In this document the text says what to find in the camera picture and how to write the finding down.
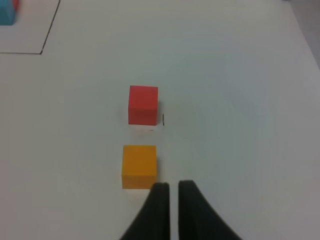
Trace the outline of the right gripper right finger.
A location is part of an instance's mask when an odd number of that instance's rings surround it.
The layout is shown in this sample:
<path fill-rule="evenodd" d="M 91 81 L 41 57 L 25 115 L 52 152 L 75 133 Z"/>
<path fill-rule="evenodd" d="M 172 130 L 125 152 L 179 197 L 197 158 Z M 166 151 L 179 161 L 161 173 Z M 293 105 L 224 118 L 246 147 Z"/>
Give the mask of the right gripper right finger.
<path fill-rule="evenodd" d="M 178 183 L 178 234 L 180 240 L 239 240 L 207 202 L 196 183 Z"/>

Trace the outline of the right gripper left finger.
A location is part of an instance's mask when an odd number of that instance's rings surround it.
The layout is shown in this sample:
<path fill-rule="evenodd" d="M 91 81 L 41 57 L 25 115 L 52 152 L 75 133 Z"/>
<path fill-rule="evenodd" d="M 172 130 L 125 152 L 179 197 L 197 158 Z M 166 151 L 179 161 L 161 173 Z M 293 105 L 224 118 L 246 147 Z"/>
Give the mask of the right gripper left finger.
<path fill-rule="evenodd" d="M 170 238 L 170 187 L 155 183 L 122 240 L 168 240 Z"/>

